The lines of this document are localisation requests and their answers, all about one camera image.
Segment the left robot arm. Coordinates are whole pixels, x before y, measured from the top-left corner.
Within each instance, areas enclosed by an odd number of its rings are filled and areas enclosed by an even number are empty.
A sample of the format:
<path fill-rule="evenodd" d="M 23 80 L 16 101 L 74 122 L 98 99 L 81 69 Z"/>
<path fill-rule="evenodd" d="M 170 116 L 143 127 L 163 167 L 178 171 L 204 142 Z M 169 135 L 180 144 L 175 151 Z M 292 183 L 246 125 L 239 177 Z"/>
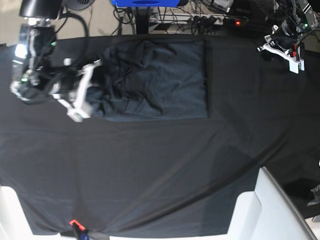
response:
<path fill-rule="evenodd" d="M 318 27 L 318 20 L 307 0 L 277 0 L 278 9 L 284 13 L 280 25 L 273 25 L 272 32 L 264 37 L 265 43 L 258 52 L 267 51 L 303 69 L 303 37 Z"/>

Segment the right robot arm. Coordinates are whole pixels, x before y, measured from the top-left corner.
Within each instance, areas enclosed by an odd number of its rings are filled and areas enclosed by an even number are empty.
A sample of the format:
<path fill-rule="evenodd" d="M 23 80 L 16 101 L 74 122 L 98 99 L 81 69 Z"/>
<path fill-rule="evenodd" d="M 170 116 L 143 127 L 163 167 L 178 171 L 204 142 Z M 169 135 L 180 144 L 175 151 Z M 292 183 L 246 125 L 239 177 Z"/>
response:
<path fill-rule="evenodd" d="M 65 0 L 24 0 L 19 16 L 27 19 L 19 32 L 19 41 L 12 60 L 10 91 L 23 103 L 35 105 L 49 97 L 71 104 L 73 108 L 86 102 L 87 90 L 99 61 L 85 63 L 90 31 L 86 21 L 69 11 Z M 53 21 L 74 19 L 83 27 L 82 46 L 76 58 L 66 59 L 63 66 L 54 67 L 51 55 L 58 43 L 61 27 Z"/>

